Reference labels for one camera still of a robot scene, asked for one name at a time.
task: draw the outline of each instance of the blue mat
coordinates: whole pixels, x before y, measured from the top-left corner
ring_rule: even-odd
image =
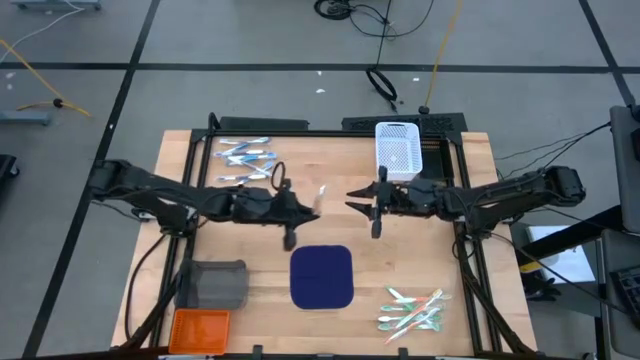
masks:
[[[351,252],[344,246],[299,247],[290,274],[291,299],[301,309],[341,309],[353,300]]]

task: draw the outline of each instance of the concrete floor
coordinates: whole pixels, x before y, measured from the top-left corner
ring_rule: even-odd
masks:
[[[0,282],[10,289],[0,292],[0,358],[23,352],[151,3],[103,0],[101,12],[67,18],[18,47],[31,62],[117,63],[122,70],[43,70],[46,79],[94,118],[65,110],[55,112],[49,127],[0,127],[0,153],[18,156],[22,168],[0,207]],[[366,3],[380,11],[386,6],[384,0]],[[161,0],[140,61],[375,61],[377,39],[361,35],[349,21],[320,18],[312,4],[312,0]],[[427,5],[423,0],[395,1],[390,18],[399,31],[410,29]],[[590,5],[618,65],[640,66],[640,53],[630,45],[640,36],[636,16],[640,3],[592,0]],[[436,0],[422,28],[385,43],[381,62],[432,64],[454,7],[453,1]],[[3,1],[0,38],[11,43],[59,14],[19,11]],[[366,17],[357,20],[364,29],[378,29]],[[555,66],[607,66],[577,0],[466,0],[443,64],[556,70]],[[219,116],[307,119],[314,129],[338,129],[348,116],[390,114],[361,71],[247,70],[136,71],[108,157],[126,158],[151,169],[164,130],[203,127],[210,111]],[[494,154],[501,156],[603,124],[609,107],[623,103],[611,74],[556,70],[443,72],[438,75],[431,108],[464,112],[469,128],[488,132]],[[404,101],[399,113],[415,113],[424,102],[430,73],[386,75]],[[633,93],[640,94],[640,75],[625,75],[625,80]],[[1,109],[51,98],[28,71],[0,66]],[[536,155],[500,162],[499,168],[509,172]],[[558,164],[576,168],[587,187],[587,200],[570,209],[571,214],[587,217],[619,202],[607,131],[575,146]],[[572,223],[546,212],[525,220]],[[137,231],[136,223],[90,207],[38,354],[109,346]],[[531,306],[531,314],[541,350],[567,357],[595,350],[591,318],[546,304]]]

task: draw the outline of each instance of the wooden table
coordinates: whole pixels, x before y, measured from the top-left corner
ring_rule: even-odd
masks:
[[[165,132],[156,174],[180,181],[189,136],[190,131]],[[472,186],[496,181],[487,134],[464,133],[463,140]],[[226,148],[228,145],[214,143],[213,151]],[[194,260],[243,259],[250,271],[248,301],[243,309],[232,312],[227,352],[250,353],[253,345],[261,344],[265,353],[280,354],[393,355],[398,347],[407,347],[411,355],[473,355],[459,264],[451,254],[452,225],[435,217],[425,220],[386,216],[382,237],[374,240],[370,237],[370,222],[344,204],[348,191],[363,188],[376,177],[374,139],[276,137],[271,150],[286,163],[287,177],[292,179],[301,203],[310,205],[318,188],[327,185],[322,217],[297,229],[298,246],[341,244],[349,248],[355,297],[351,305],[339,310],[297,308],[289,295],[291,252],[282,251],[282,228],[209,222],[198,231]],[[199,149],[196,159],[201,158],[201,152]],[[457,168],[455,155],[453,160]],[[240,171],[212,157],[206,184],[220,186],[216,176]],[[505,226],[500,225],[495,231],[509,236]],[[155,223],[141,226],[131,269],[158,237]],[[132,329],[144,320],[157,300],[167,246],[165,240],[136,278]],[[487,239],[484,250],[496,307],[524,343],[536,348],[513,248],[498,239]],[[428,296],[436,288],[453,295],[442,315],[443,331],[414,331],[385,346],[389,333],[376,329],[379,307],[392,300],[385,285],[407,296]],[[114,345],[124,342],[124,304],[123,298]],[[476,307],[483,348],[490,349],[486,317],[478,303]],[[173,310],[170,305],[165,313],[161,344],[168,343]]]

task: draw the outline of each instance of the wire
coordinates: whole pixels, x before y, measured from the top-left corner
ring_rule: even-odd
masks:
[[[399,37],[402,37],[402,36],[406,36],[406,35],[412,34],[412,33],[416,32],[418,29],[420,29],[420,27],[422,27],[422,25],[424,25],[424,23],[427,21],[427,18],[429,17],[429,14],[431,14],[431,9],[433,8],[433,3],[434,3],[434,2],[435,2],[435,0],[431,0],[431,3],[429,4],[429,8],[427,9],[427,13],[424,15],[424,17],[422,18],[422,20],[420,21],[420,23],[418,23],[418,25],[417,25],[417,26],[415,26],[413,29],[411,29],[411,30],[409,30],[409,31],[405,31],[405,32],[403,32],[403,33],[399,33],[399,34],[398,34],[398,32],[396,31],[396,29],[392,27],[391,23],[389,22],[388,17],[382,17],[382,14],[380,14],[380,12],[378,12],[378,10],[374,9],[373,7],[371,7],[371,6],[369,6],[369,5],[363,5],[363,4],[360,4],[360,5],[356,5],[356,6],[354,6],[354,7],[353,7],[353,10],[354,10],[354,11],[352,11],[352,12],[349,14],[349,19],[351,20],[351,23],[353,24],[353,26],[354,26],[354,27],[355,27],[359,32],[363,33],[364,35],[367,35],[367,36],[373,36],[373,37],[382,37],[382,38],[387,38],[387,39],[390,39],[390,40],[395,40],[395,39],[397,39],[397,38],[399,38]],[[362,12],[362,13],[364,13],[364,14],[367,14],[367,15],[368,15],[368,16],[370,16],[370,17],[373,17],[374,19],[375,19],[375,17],[374,17],[373,15],[371,15],[371,14],[367,13],[367,12],[364,12],[364,11],[361,11],[361,10],[357,10],[357,8],[359,8],[359,7],[365,7],[365,8],[369,8],[369,9],[372,9],[373,11],[375,11],[375,12],[378,14],[378,16],[380,17],[380,20],[378,20],[378,19],[376,19],[376,20],[378,20],[378,22],[383,23],[383,24],[386,22],[387,27],[389,27],[389,28],[393,29],[393,31],[395,32],[395,34],[394,34],[394,35],[389,35],[389,34],[384,33],[384,32],[383,32],[383,34],[374,34],[374,33],[366,32],[366,31],[362,30],[362,29],[361,29],[361,28],[360,28],[360,27],[355,23],[355,21],[353,20],[353,14],[354,14],[354,13],[355,13],[355,14],[357,14],[358,12]]]
[[[538,161],[540,161],[540,160],[542,160],[542,159],[546,158],[547,156],[549,156],[549,155],[551,155],[551,154],[553,154],[553,153],[556,153],[556,152],[558,152],[558,151],[560,151],[560,150],[563,150],[563,149],[564,149],[564,148],[566,148],[569,144],[570,144],[570,143],[564,144],[564,145],[560,146],[560,147],[559,147],[559,148],[557,148],[557,149],[551,150],[551,151],[549,151],[549,152],[545,153],[544,155],[538,156],[537,158],[533,159],[532,161],[530,161],[529,163],[527,163],[527,164],[526,164],[526,165],[524,165],[524,166],[521,166],[521,167],[519,167],[519,168],[517,168],[517,169],[511,170],[511,172],[510,172],[510,173],[508,173],[504,178],[505,178],[505,179],[507,179],[507,178],[511,177],[511,175],[515,174],[516,172],[518,172],[518,171],[520,171],[520,170],[525,170],[525,169],[527,169],[527,168],[528,168],[528,167],[530,167],[531,165],[533,165],[533,164],[537,163]]]
[[[54,20],[51,24],[49,24],[49,25],[47,25],[47,26],[43,27],[42,29],[36,30],[36,31],[34,31],[34,32],[30,33],[30,34],[27,34],[27,35],[25,35],[25,36],[21,37],[20,39],[18,39],[16,42],[14,42],[14,43],[13,43],[13,45],[11,45],[11,48],[10,48],[10,49],[7,49],[7,51],[4,53],[4,55],[2,55],[2,57],[0,58],[0,64],[2,64],[2,62],[6,59],[7,55],[9,55],[9,54],[11,53],[11,49],[15,49],[15,48],[16,48],[16,46],[18,46],[21,42],[23,42],[23,41],[27,40],[28,38],[30,38],[30,37],[32,37],[32,36],[38,35],[38,34],[40,34],[41,32],[44,32],[44,31],[46,31],[46,30],[49,30],[49,28],[51,28],[53,25],[55,25],[55,24],[59,23],[60,21],[64,20],[65,18],[67,18],[67,17],[69,17],[69,16],[72,16],[72,15],[75,15],[75,14],[77,14],[77,13],[82,12],[82,11],[84,11],[84,10],[85,10],[85,9],[83,9],[83,8],[81,8],[81,7],[77,7],[77,6],[73,5],[72,3],[70,3],[70,2],[69,2],[69,0],[63,0],[63,1],[64,1],[65,3],[67,3],[67,5],[69,5],[70,7],[72,7],[74,10],[73,10],[73,11],[71,11],[71,12],[68,12],[68,13],[66,13],[66,14],[64,14],[64,15],[62,15],[62,16],[60,16],[59,18],[57,18],[56,20]]]
[[[373,6],[366,5],[366,4],[357,4],[357,5],[351,6],[349,4],[349,0],[335,0],[331,5],[331,7],[329,8],[329,10],[332,10],[333,13],[329,13],[329,12],[324,12],[322,10],[322,4],[325,2],[329,2],[329,0],[317,0],[313,6],[316,13],[322,16],[323,18],[329,19],[329,20],[344,20],[346,18],[349,18],[349,20],[351,21],[351,24],[353,24],[356,30],[358,30],[360,33],[367,36],[381,37],[381,38],[393,41],[399,37],[412,34],[416,32],[420,27],[422,27],[422,25],[424,25],[424,23],[427,21],[429,14],[431,13],[431,9],[433,8],[433,3],[435,2],[435,0],[431,0],[431,3],[429,4],[429,8],[427,9],[426,14],[422,18],[422,20],[420,20],[418,25],[412,28],[411,30],[405,31],[403,33],[398,33],[398,31],[392,26],[392,22],[390,22],[388,18],[389,14],[387,14],[387,16],[382,16],[380,11],[378,11]],[[375,12],[375,15],[369,12],[360,10],[359,8],[370,9],[373,12]],[[362,30],[362,28],[358,26],[358,24],[356,24],[355,20],[353,19],[353,14],[358,14],[358,13],[369,16],[370,18],[376,20],[380,24],[386,25],[391,31],[394,32],[394,34],[389,34],[386,30],[383,30],[382,34],[370,33]]]
[[[380,55],[382,55],[382,45],[384,44],[384,38],[385,38],[385,33],[387,31],[387,23],[389,22],[387,19],[389,19],[389,10],[391,10],[391,0],[389,0],[387,2],[387,12],[384,15],[384,22],[383,22],[383,27],[382,27],[382,36],[380,37],[380,46],[378,47],[378,59],[376,60],[376,65],[373,67],[374,69],[378,68],[378,65],[380,64]]]
[[[431,93],[433,92],[433,86],[436,83],[436,74],[438,73],[438,65],[440,64],[440,58],[442,58],[442,54],[444,54],[444,49],[447,46],[447,42],[449,41],[449,36],[451,36],[456,26],[456,21],[458,21],[458,16],[460,15],[460,10],[462,10],[462,0],[457,0],[456,12],[453,14],[453,16],[451,16],[451,20],[449,20],[449,28],[447,29],[447,33],[444,35],[442,44],[440,44],[440,50],[438,50],[438,56],[436,56],[436,62],[433,65],[433,71],[431,72],[431,81],[429,82],[429,92],[427,92],[427,99],[424,101],[424,106],[429,106],[429,100],[431,100]]]
[[[549,152],[547,152],[547,153],[545,153],[545,154],[543,154],[543,155],[541,155],[541,156],[538,156],[538,157],[537,157],[537,158],[535,158],[533,161],[530,161],[528,164],[526,164],[526,165],[524,165],[524,166],[521,166],[521,167],[519,167],[519,168],[517,168],[517,169],[512,170],[509,174],[507,174],[507,175],[505,176],[505,178],[509,178],[509,177],[510,177],[511,175],[513,175],[514,173],[516,173],[516,172],[518,172],[518,171],[520,171],[520,170],[524,170],[524,169],[528,168],[529,166],[531,166],[531,165],[533,165],[533,164],[537,163],[538,161],[540,161],[540,160],[542,160],[542,159],[546,158],[547,156],[549,156],[549,155],[551,155],[551,154],[554,154],[554,153],[556,153],[556,152],[560,151],[560,153],[558,153],[556,156],[554,156],[554,157],[551,159],[551,161],[549,161],[546,165],[544,165],[544,166],[543,166],[543,168],[548,167],[548,166],[549,166],[549,165],[551,165],[551,164],[552,164],[556,159],[558,159],[562,154],[564,154],[567,150],[569,150],[572,146],[574,146],[575,144],[577,144],[580,140],[582,140],[582,139],[586,138],[587,136],[592,135],[592,134],[596,133],[597,131],[599,131],[599,130],[601,130],[601,129],[604,129],[604,128],[606,128],[606,127],[610,126],[610,125],[611,125],[611,123],[606,123],[606,124],[603,124],[603,125],[600,125],[600,126],[596,127],[595,129],[589,130],[589,131],[587,131],[586,133],[580,134],[580,137],[578,137],[577,139],[571,140],[571,141],[567,142],[566,144],[563,144],[562,146],[559,146],[559,147],[558,147],[558,148],[556,148],[556,149],[553,149],[553,150],[551,150],[551,151],[549,151]]]
[[[606,123],[606,124],[604,124],[604,125],[600,125],[600,126],[598,126],[597,128],[595,128],[595,129],[593,129],[593,130],[591,130],[591,131],[587,132],[586,134],[582,135],[581,137],[577,138],[576,140],[573,140],[573,142],[571,143],[571,145],[567,146],[567,147],[566,147],[564,150],[562,150],[558,155],[554,156],[554,157],[553,157],[553,159],[551,159],[551,160],[547,163],[547,165],[545,165],[544,167],[547,167],[547,166],[551,165],[551,163],[553,163],[557,158],[559,158],[560,156],[562,156],[562,154],[564,154],[567,150],[571,149],[571,147],[572,147],[572,146],[574,146],[575,144],[577,144],[577,143],[578,143],[578,141],[580,141],[580,140],[582,140],[582,139],[586,138],[587,136],[589,136],[589,135],[591,135],[591,134],[593,134],[593,133],[595,133],[595,132],[597,132],[597,131],[599,131],[599,130],[601,130],[601,129],[604,129],[604,128],[608,127],[608,126],[611,126],[611,123],[610,123],[610,122],[608,122],[608,123]]]
[[[607,305],[608,307],[610,307],[610,308],[612,308],[612,309],[615,309],[615,310],[617,310],[617,311],[621,312],[622,314],[625,314],[625,315],[627,315],[627,316],[629,316],[629,317],[632,317],[632,315],[631,315],[631,314],[629,314],[625,309],[623,309],[623,308],[621,308],[621,307],[617,306],[616,304],[613,304],[613,303],[612,303],[612,302],[610,302],[610,301],[607,301],[607,300],[605,300],[605,299],[601,298],[600,296],[598,296],[598,295],[596,295],[596,294],[592,293],[591,291],[589,291],[589,290],[587,290],[587,289],[583,288],[582,286],[580,286],[580,285],[578,285],[578,284],[576,284],[576,283],[574,283],[574,282],[572,282],[572,281],[568,280],[568,279],[567,279],[567,278],[565,278],[564,276],[562,276],[562,275],[558,274],[555,270],[553,270],[553,269],[551,269],[550,267],[548,267],[547,265],[543,264],[543,263],[542,263],[542,261],[540,261],[539,259],[536,259],[535,257],[533,257],[532,255],[530,255],[530,254],[529,254],[529,253],[527,253],[526,251],[522,250],[522,248],[517,247],[517,246],[513,243],[513,241],[509,240],[508,238],[506,238],[506,237],[504,237],[504,236],[502,236],[502,235],[500,235],[500,234],[496,234],[496,233],[494,233],[494,232],[491,232],[491,235],[493,235],[493,236],[497,236],[497,237],[498,237],[498,238],[500,238],[501,240],[505,241],[506,243],[508,243],[509,245],[511,245],[511,246],[512,246],[516,251],[518,251],[518,252],[520,252],[522,255],[526,256],[529,260],[531,260],[531,261],[534,261],[534,262],[538,263],[540,266],[542,266],[543,268],[545,268],[547,271],[549,271],[549,272],[550,272],[550,273],[552,273],[553,275],[555,275],[555,276],[559,277],[560,279],[562,279],[565,283],[567,283],[567,284],[569,284],[569,285],[571,285],[571,286],[575,287],[576,289],[578,289],[578,290],[582,291],[583,293],[585,293],[585,294],[589,295],[590,297],[592,297],[592,298],[594,298],[594,299],[598,300],[598,301],[599,301],[599,302],[601,302],[602,304],[605,304],[605,305]]]
[[[586,134],[586,132],[583,132],[583,133],[580,133],[580,134],[576,134],[576,135],[570,136],[570,137],[568,137],[568,138],[564,138],[564,139],[557,140],[557,141],[555,141],[555,142],[552,142],[551,144],[542,145],[542,146],[537,146],[537,147],[531,148],[531,149],[529,149],[529,150],[518,151],[518,152],[515,152],[515,153],[513,153],[513,154],[511,154],[511,155],[507,155],[507,156],[497,157],[497,158],[494,158],[494,160],[496,160],[496,161],[506,160],[506,159],[510,159],[510,158],[512,158],[512,157],[516,157],[516,156],[519,156],[519,155],[528,154],[528,153],[530,153],[530,152],[532,152],[532,151],[536,151],[536,150],[540,150],[540,149],[548,148],[548,147],[550,147],[550,146],[553,146],[553,145],[555,145],[555,144],[561,143],[561,142],[563,142],[563,141],[571,141],[571,140],[573,140],[573,139],[577,138],[578,136],[581,136],[581,135],[584,135],[584,134]]]
[[[113,206],[111,204],[101,203],[99,201],[92,201],[91,203],[94,204],[94,205],[98,205],[98,206],[101,206],[101,207],[105,207],[105,208],[111,209],[111,210],[117,212],[118,214],[120,214],[120,215],[122,215],[122,216],[124,216],[124,217],[126,217],[128,219],[134,220],[136,222],[142,222],[139,218],[137,218],[137,217],[135,217],[133,215],[127,214],[124,211],[120,210],[119,208],[117,208],[117,207],[115,207],[115,206]]]
[[[54,95],[56,95],[61,101],[62,104],[68,105],[69,108],[72,108],[80,113],[82,113],[83,115],[87,116],[87,117],[91,117],[91,114],[82,109],[81,107],[72,104],[71,102],[67,101],[65,99],[65,97],[58,91],[56,90],[51,84],[49,84],[47,82],[47,80],[45,80],[33,67],[31,67],[31,65],[29,65],[29,63],[20,55],[18,54],[18,52],[16,52],[12,47],[9,46],[9,44],[7,44],[6,41],[4,41],[3,39],[0,39],[0,45],[4,46],[9,52],[11,52],[18,60],[20,60],[20,62],[33,74],[33,76],[35,76],[38,80],[40,80],[40,82],[47,88],[49,89],[49,91],[51,91]],[[22,106],[21,108],[29,108],[32,106],[36,106],[39,105],[41,103],[37,103],[37,104],[33,104],[33,105],[26,105],[26,106]]]
[[[282,170],[280,171],[280,181],[278,181],[278,186],[276,186],[273,179],[275,178],[276,171],[278,171],[279,168],[282,168]],[[282,161],[278,161],[276,166],[273,167],[273,171],[271,172],[271,180],[270,180],[271,186],[275,191],[282,190],[282,187],[284,186],[284,179],[286,174],[287,174],[287,167],[284,165]]]
[[[164,240],[166,237],[166,234],[162,235],[153,245],[151,245],[149,250],[147,250],[147,252],[144,253],[144,255],[142,255],[142,257],[140,258],[140,261],[138,261],[138,264],[133,269],[133,273],[131,273],[131,279],[129,280],[129,289],[127,291],[127,301],[124,308],[124,335],[127,340],[131,340],[131,333],[129,332],[129,312],[131,310],[131,298],[133,296],[133,284],[136,281],[136,275],[138,275],[138,272],[140,271],[140,268],[142,267],[144,261],[149,257],[149,255],[151,255],[151,253],[155,249],[158,248],[158,246],[160,246],[160,243],[162,243],[162,240]]]

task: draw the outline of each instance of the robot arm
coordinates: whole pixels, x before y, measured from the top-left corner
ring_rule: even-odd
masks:
[[[157,218],[162,233],[172,236],[192,233],[199,214],[215,222],[284,226],[284,248],[290,251],[296,245],[295,228],[319,218],[298,202],[288,179],[271,196],[264,188],[195,188],[124,160],[105,160],[93,170],[89,187],[98,201],[123,200],[144,209]]]
[[[435,215],[444,221],[464,217],[467,235],[485,238],[504,219],[544,205],[576,206],[586,195],[578,173],[564,166],[471,189],[443,187],[427,179],[393,184],[386,181],[386,173],[380,167],[378,182],[347,194],[376,199],[374,205],[346,203],[373,221],[373,238],[381,235],[383,214],[425,218]]]

